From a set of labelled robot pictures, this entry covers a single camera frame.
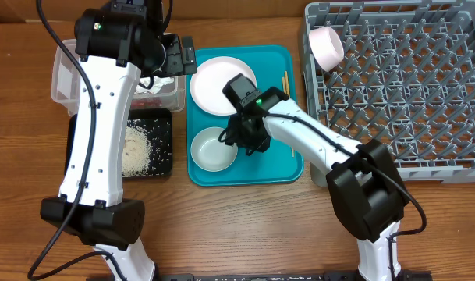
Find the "white napkin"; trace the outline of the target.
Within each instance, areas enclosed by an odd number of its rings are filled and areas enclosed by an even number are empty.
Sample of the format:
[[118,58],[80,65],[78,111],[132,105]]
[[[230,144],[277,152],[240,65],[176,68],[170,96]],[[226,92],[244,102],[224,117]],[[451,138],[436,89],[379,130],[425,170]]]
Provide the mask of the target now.
[[175,79],[166,77],[144,77],[140,79],[136,87],[135,94],[165,94],[170,93],[175,88]]

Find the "grey bowl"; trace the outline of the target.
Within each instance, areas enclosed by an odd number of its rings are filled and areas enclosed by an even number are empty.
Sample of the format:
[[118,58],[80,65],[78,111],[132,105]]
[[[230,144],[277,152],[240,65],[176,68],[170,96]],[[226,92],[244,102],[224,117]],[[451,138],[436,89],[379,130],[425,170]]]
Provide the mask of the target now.
[[220,172],[235,161],[237,146],[228,146],[218,140],[223,130],[221,127],[208,127],[192,140],[190,155],[202,170]]

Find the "red snack wrapper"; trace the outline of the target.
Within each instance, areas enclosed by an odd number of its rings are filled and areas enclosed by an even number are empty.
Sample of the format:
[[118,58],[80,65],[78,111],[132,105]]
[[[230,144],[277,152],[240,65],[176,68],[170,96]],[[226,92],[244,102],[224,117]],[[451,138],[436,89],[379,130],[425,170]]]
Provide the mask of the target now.
[[131,109],[147,109],[147,108],[160,108],[162,103],[158,98],[154,99],[134,99],[131,103]]

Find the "white bowl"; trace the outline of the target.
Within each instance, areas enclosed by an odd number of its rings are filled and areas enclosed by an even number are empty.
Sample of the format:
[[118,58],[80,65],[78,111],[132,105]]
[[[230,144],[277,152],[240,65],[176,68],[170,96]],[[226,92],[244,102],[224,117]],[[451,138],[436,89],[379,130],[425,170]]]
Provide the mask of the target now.
[[332,27],[320,27],[309,35],[312,54],[322,70],[333,70],[344,59],[344,48],[340,37]]

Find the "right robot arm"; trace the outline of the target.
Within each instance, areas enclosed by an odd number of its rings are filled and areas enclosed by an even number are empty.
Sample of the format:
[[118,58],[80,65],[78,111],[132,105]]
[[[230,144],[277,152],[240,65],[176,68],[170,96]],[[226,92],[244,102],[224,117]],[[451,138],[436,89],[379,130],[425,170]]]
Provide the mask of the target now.
[[264,152],[271,140],[299,152],[317,170],[312,180],[328,188],[340,223],[356,238],[362,280],[395,280],[401,266],[395,235],[409,203],[388,148],[366,144],[328,129],[276,87],[260,91],[242,74],[222,90],[236,109],[219,137],[248,155]]

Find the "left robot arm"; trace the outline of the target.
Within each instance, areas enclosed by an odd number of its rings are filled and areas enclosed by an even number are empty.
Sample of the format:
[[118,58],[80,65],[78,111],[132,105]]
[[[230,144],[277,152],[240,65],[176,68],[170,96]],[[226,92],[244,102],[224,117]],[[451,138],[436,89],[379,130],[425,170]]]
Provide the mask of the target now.
[[167,32],[172,7],[142,0],[87,9],[75,23],[75,48],[66,50],[80,75],[80,103],[64,180],[40,215],[57,233],[92,246],[117,280],[157,277],[140,239],[145,206],[124,198],[121,165],[140,79],[197,71],[193,39]]

